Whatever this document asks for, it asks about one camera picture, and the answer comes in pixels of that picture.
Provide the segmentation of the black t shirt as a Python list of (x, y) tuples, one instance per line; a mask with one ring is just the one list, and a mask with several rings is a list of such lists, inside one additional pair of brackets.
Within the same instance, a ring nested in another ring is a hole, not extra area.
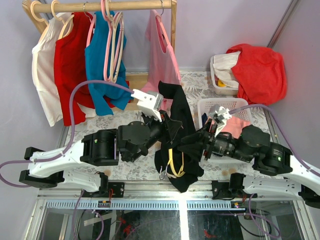
[[(192, 113), (186, 99), (186, 95), (181, 85), (170, 83), (158, 83), (158, 90), (161, 95), (168, 101), (171, 100), (170, 118), (182, 122), (182, 128), (178, 131), (173, 145), (162, 143), (160, 150), (155, 152), (154, 164), (159, 172), (161, 166), (164, 171), (169, 160), (168, 150), (173, 149), (173, 160), (175, 170), (178, 172), (182, 164), (182, 153), (178, 150), (180, 140), (186, 136), (192, 135), (196, 132)], [(198, 178), (203, 176), (204, 170), (200, 167), (200, 160), (191, 159), (185, 153), (184, 155), (184, 171), (185, 174), (179, 178), (168, 178), (171, 184), (180, 192), (185, 193), (189, 186), (198, 181)]]

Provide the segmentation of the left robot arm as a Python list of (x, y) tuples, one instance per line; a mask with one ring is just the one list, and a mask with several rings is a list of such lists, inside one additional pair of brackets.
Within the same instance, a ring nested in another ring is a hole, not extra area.
[(134, 162), (141, 156), (147, 156), (149, 148), (156, 142), (172, 143), (183, 125), (163, 110), (159, 120), (154, 116), (141, 116), (143, 121), (88, 134), (69, 149), (42, 151), (27, 148), (25, 157), (31, 162), (26, 170), (21, 171), (19, 182), (39, 189), (65, 185), (105, 197), (110, 190), (108, 176), (99, 171), (78, 171), (78, 168), (116, 166), (120, 160)]

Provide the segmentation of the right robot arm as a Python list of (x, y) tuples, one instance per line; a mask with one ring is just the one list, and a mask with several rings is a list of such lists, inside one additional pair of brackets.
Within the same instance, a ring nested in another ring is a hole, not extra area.
[(299, 159), (289, 148), (272, 142), (270, 134), (252, 124), (235, 138), (229, 132), (218, 131), (218, 125), (208, 120), (200, 130), (182, 138), (178, 150), (196, 160), (207, 160), (212, 155), (229, 157), (252, 163), (252, 168), (265, 176), (282, 177), (258, 180), (233, 173), (227, 188), (233, 197), (282, 194), (303, 200), (309, 207), (320, 207), (319, 169)]

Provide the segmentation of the yellow hanger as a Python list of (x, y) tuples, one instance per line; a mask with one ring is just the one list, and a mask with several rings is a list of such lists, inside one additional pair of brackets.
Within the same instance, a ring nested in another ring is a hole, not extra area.
[[(174, 164), (174, 152), (173, 152), (173, 149), (170, 148), (168, 150), (168, 161), (167, 161), (165, 170), (163, 170), (163, 166), (160, 167), (159, 180), (162, 181), (166, 177), (174, 178), (174, 179), (183, 177), (185, 175), (184, 165), (185, 165), (184, 153), (182, 153), (181, 154), (181, 166), (180, 166), (179, 170), (176, 171), (175, 164)], [(170, 167), (172, 174), (168, 173), (168, 167)]]

